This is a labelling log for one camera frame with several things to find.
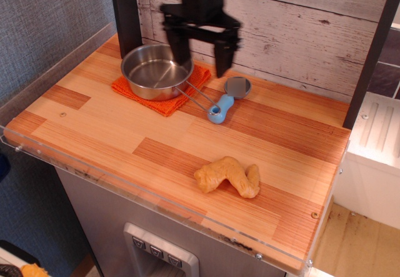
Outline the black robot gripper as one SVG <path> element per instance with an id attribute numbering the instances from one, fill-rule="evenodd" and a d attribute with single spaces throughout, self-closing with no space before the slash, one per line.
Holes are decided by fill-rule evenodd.
<path id="1" fill-rule="evenodd" d="M 238 48 L 241 23 L 224 12 L 224 0 L 181 0 L 162 4 L 164 30 L 174 60 L 182 65 L 191 59 L 189 41 L 214 45 L 216 74 L 221 78 L 231 68 Z"/>

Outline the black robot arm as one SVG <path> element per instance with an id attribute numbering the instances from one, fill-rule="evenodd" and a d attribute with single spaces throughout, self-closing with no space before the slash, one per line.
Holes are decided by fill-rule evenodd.
<path id="1" fill-rule="evenodd" d="M 164 31 L 175 61 L 191 59 L 189 41 L 195 39 L 214 45 L 217 77 L 231 68 L 239 47 L 241 23 L 223 10 L 224 0 L 181 0 L 180 4 L 162 4 Z"/>

